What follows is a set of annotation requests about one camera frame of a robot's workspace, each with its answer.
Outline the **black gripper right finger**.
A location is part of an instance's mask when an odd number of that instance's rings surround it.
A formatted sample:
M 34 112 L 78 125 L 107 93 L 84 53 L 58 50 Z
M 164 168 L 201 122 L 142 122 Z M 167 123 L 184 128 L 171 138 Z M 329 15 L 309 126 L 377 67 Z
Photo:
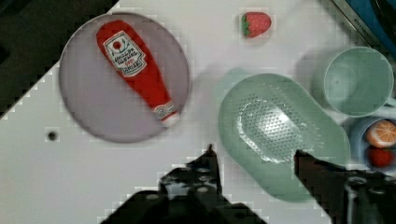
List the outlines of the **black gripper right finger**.
M 395 178 L 348 170 L 298 150 L 294 172 L 332 224 L 396 224 Z

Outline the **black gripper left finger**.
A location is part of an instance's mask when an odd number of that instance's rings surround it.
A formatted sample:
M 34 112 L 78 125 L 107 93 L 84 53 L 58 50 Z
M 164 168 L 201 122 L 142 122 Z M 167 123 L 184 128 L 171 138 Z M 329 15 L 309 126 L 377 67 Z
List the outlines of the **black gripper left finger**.
M 213 145 L 184 167 L 175 168 L 159 181 L 159 192 L 170 203 L 216 206 L 223 203 L 219 163 Z

